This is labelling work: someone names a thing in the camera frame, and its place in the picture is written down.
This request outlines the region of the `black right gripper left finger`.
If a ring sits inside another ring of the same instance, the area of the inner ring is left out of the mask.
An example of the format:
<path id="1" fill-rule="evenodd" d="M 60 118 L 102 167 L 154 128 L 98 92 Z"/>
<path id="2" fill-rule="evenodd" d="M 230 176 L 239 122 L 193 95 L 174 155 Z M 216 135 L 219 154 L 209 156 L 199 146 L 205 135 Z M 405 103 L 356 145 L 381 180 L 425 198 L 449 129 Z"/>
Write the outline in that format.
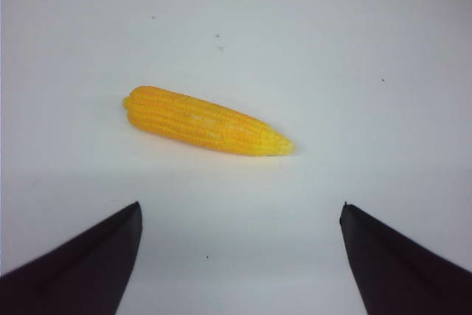
<path id="1" fill-rule="evenodd" d="M 1 277 L 2 314 L 115 314 L 142 235 L 135 202 Z"/>

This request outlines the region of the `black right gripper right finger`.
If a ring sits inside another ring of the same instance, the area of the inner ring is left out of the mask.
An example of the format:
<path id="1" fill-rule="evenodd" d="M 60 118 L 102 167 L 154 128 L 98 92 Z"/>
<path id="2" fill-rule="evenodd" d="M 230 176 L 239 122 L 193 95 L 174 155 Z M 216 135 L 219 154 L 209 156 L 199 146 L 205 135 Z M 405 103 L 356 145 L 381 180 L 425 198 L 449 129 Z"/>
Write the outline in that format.
<path id="1" fill-rule="evenodd" d="M 368 314 L 470 314 L 471 272 L 353 204 L 339 219 L 348 263 Z"/>

